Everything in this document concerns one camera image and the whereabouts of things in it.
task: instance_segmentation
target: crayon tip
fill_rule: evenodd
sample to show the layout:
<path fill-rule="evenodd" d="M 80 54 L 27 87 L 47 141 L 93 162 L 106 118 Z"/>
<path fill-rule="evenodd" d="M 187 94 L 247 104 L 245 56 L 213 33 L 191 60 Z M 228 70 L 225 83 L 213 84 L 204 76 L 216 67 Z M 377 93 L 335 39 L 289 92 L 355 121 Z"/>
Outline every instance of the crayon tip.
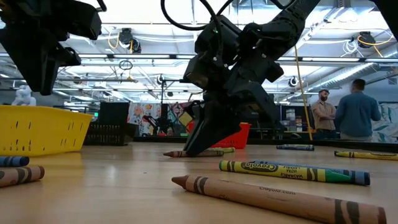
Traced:
<path fill-rule="evenodd" d="M 365 172 L 365 185 L 371 185 L 371 175 L 368 172 Z"/>
<path fill-rule="evenodd" d="M 186 187 L 188 177 L 189 177 L 189 175 L 185 175 L 183 177 L 172 177 L 172 182 L 175 184 L 178 184 L 183 189 L 186 189 L 185 187 Z"/>
<path fill-rule="evenodd" d="M 165 152 L 163 153 L 163 156 L 170 156 L 173 157 L 174 153 L 173 152 Z"/>
<path fill-rule="evenodd" d="M 29 164 L 29 157 L 21 157 L 19 159 L 19 164 L 21 166 L 27 166 Z"/>
<path fill-rule="evenodd" d="M 377 216 L 377 219 L 379 220 L 378 224 L 387 224 L 386 212 L 384 211 L 384 208 L 379 207 L 379 215 Z"/>

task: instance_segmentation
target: yellow basket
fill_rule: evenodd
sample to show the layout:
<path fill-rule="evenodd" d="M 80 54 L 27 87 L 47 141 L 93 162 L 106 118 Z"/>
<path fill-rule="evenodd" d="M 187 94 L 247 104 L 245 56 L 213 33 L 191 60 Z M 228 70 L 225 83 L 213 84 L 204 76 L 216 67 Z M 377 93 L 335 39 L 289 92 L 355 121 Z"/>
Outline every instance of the yellow basket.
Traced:
<path fill-rule="evenodd" d="M 91 118 L 44 106 L 0 106 L 0 156 L 80 151 Z"/>

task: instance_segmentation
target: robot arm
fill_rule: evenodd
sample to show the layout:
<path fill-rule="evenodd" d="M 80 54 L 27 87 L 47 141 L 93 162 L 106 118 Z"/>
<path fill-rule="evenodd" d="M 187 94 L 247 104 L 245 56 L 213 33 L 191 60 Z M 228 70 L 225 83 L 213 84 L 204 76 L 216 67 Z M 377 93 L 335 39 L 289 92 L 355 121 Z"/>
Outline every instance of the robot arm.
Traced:
<path fill-rule="evenodd" d="M 271 1 L 282 8 L 277 0 Z M 391 5 L 398 5 L 398 2 L 372 1 L 397 36 L 395 12 L 391 10 L 395 7 Z M 197 55 L 189 62 L 183 78 L 204 91 L 203 101 L 194 102 L 187 108 L 195 118 L 194 129 L 184 148 L 189 156 L 238 132 L 242 115 L 250 111 L 259 114 L 260 122 L 274 124 L 282 131 L 274 101 L 261 85 L 265 79 L 274 82 L 284 74 L 275 61 L 297 43 L 306 18 L 319 2 L 292 0 L 269 23 L 251 23 L 243 30 L 220 16 L 221 13 L 212 16 L 212 21 L 195 42 Z"/>
<path fill-rule="evenodd" d="M 70 47 L 62 47 L 69 34 L 96 40 L 101 33 L 100 11 L 75 0 L 0 0 L 0 43 L 17 65 L 32 91 L 50 95 L 58 68 L 80 65 Z"/>

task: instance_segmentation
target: colorful artwork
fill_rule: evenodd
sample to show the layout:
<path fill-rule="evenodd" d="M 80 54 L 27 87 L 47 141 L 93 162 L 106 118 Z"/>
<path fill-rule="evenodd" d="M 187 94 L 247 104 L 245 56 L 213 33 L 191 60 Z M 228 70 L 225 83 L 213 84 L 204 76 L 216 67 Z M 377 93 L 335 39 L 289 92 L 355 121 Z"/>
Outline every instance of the colorful artwork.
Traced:
<path fill-rule="evenodd" d="M 188 103 L 168 104 L 167 117 L 173 123 L 173 129 L 169 128 L 167 133 L 163 133 L 164 135 L 181 136 L 187 133 L 187 124 L 192 120 L 191 116 L 183 110 L 187 105 Z M 154 135 L 153 127 L 142 117 L 149 115 L 156 119 L 160 117 L 161 108 L 160 103 L 130 103 L 128 123 L 139 126 L 140 136 Z"/>
<path fill-rule="evenodd" d="M 381 120 L 373 121 L 373 142 L 398 143 L 398 103 L 379 105 Z"/>

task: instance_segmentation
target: wooden table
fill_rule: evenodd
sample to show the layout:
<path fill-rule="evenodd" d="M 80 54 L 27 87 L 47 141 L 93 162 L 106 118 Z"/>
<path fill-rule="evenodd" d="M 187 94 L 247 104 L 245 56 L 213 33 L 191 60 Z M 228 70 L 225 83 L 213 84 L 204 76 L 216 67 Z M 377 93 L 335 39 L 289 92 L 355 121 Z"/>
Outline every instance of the wooden table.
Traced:
<path fill-rule="evenodd" d="M 173 159 L 163 152 L 183 144 L 139 143 L 84 147 L 80 153 L 37 157 L 45 166 L 40 182 L 0 189 L 1 223 L 314 223 L 184 191 L 173 176 L 200 174 L 306 194 L 371 203 L 398 220 L 398 161 L 335 157 L 332 147 L 315 152 L 248 146 L 223 159 L 311 164 L 371 171 L 371 186 L 236 174 L 218 170 L 220 157 Z"/>

